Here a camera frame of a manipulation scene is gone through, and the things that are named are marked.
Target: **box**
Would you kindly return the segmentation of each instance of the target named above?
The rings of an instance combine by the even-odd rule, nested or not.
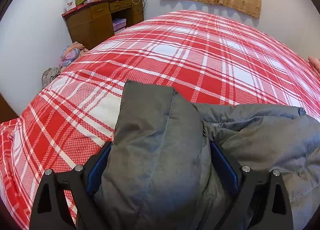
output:
[[[69,11],[76,7],[76,0],[64,0],[66,4],[66,10]]]
[[[100,1],[100,0],[86,0],[85,2],[83,2],[83,4],[86,5],[90,2],[97,2],[97,1]]]
[[[125,28],[127,20],[125,18],[117,19],[112,22],[113,30],[116,32],[119,29]]]
[[[68,15],[68,14],[70,14],[70,13],[78,10],[79,8],[82,8],[83,6],[84,6],[84,4],[79,5],[79,6],[76,6],[76,7],[74,7],[73,9],[70,9],[69,11],[63,13],[61,16],[62,16],[62,17],[65,17],[66,15]]]

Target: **desk drawer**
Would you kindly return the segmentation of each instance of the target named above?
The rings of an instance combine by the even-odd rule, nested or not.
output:
[[[142,6],[133,7],[132,10],[133,10],[133,15],[134,16],[143,14],[143,12],[142,12],[143,11],[143,7]]]
[[[133,0],[133,2],[134,2],[132,4],[133,7],[142,6],[142,0],[140,0],[140,1],[139,0]]]
[[[92,19],[98,19],[102,16],[110,14],[109,3],[101,3],[90,7]]]
[[[116,1],[109,4],[110,12],[116,12],[125,8],[132,7],[132,0]]]

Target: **green folded cloth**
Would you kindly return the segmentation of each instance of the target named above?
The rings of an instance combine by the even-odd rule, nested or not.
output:
[[[76,6],[83,4],[86,0],[76,0]]]

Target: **wooden desk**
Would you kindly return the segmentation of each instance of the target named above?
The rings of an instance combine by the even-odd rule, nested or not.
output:
[[[116,18],[126,18],[127,27],[142,22],[142,0],[101,0],[64,16],[72,42],[89,50],[115,35],[112,20]]]

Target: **bed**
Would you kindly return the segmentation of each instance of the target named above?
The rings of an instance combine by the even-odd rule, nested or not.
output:
[[[84,164],[113,138],[127,79],[173,86],[191,102],[303,107],[320,121],[320,80],[274,38],[201,11],[146,20],[101,43],[0,124],[0,195],[28,229],[41,176]],[[66,192],[73,219],[76,207]]]

